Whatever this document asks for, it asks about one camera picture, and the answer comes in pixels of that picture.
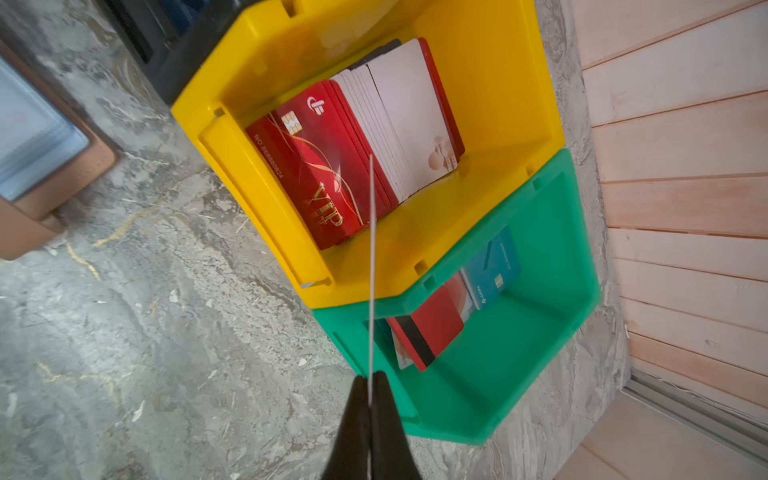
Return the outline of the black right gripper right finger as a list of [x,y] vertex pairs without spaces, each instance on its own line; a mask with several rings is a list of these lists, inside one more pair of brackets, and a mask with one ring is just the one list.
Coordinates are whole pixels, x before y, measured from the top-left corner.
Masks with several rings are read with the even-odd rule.
[[378,371],[372,375],[369,394],[371,478],[421,480],[384,372]]

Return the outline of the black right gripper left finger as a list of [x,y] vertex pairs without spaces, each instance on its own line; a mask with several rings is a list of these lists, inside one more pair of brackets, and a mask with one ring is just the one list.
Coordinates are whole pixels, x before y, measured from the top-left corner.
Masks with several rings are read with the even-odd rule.
[[368,479],[370,447],[367,379],[357,376],[353,380],[336,440],[321,479]]

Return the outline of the red credit card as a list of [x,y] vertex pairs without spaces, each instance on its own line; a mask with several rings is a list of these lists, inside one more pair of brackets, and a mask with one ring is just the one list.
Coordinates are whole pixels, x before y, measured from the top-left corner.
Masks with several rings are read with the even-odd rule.
[[367,402],[370,408],[373,404],[374,394],[374,338],[375,338],[375,271],[376,271],[376,189],[374,154],[369,154],[369,300],[368,300],[368,378],[367,378]]

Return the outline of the tan leather card holder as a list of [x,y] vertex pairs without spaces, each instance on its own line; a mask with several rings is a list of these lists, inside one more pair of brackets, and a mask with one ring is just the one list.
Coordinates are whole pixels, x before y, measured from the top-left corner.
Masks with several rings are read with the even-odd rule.
[[53,215],[116,162],[117,153],[56,91],[1,45],[1,258],[64,231]]

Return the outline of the red card in green bin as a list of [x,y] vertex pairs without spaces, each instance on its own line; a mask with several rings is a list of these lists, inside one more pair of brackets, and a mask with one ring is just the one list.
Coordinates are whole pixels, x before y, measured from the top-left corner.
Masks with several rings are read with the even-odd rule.
[[398,367],[414,365],[424,372],[462,332],[474,311],[470,291],[456,274],[412,314],[388,318]]

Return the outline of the teal card in green bin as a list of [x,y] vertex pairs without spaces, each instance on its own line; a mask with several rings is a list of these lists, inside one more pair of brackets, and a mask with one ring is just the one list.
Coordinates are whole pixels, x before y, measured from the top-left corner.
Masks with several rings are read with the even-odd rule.
[[504,228],[483,246],[459,271],[474,307],[488,307],[511,286],[521,273],[521,266],[508,228]]

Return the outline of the red VIP card stack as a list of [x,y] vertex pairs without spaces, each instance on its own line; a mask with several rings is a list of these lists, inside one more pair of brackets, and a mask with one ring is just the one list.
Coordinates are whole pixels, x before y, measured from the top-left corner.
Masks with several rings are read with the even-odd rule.
[[[320,250],[369,227],[373,150],[331,78],[311,85],[247,129]],[[395,201],[374,162],[381,219],[405,201]]]

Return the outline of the white card stack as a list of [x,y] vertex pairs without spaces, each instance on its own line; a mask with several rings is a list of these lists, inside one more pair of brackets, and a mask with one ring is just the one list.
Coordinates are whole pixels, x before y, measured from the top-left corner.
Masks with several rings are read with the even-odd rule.
[[392,41],[331,82],[398,204],[457,169],[464,146],[424,38]]

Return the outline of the green plastic bin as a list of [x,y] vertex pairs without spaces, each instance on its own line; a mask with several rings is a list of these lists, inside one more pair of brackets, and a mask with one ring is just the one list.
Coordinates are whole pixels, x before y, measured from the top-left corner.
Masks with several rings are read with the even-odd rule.
[[[400,369],[387,322],[421,306],[493,236],[508,233],[520,275],[475,313],[424,371]],[[601,298],[571,153],[556,153],[404,293],[317,309],[350,367],[384,371],[405,431],[484,443]]]

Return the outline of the yellow plastic bin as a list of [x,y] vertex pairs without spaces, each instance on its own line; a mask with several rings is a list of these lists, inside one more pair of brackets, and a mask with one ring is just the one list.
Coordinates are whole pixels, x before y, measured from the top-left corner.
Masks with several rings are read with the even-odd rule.
[[245,129],[392,39],[425,38],[465,145],[458,170],[376,228],[375,296],[412,287],[565,144],[530,1],[261,1],[172,106],[312,309],[369,298],[369,233],[316,247]]

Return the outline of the black plastic bin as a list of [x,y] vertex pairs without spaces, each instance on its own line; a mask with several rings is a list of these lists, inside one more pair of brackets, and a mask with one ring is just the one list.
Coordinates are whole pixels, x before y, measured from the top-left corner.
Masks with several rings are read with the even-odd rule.
[[154,91],[169,106],[253,4],[241,0],[97,2]]

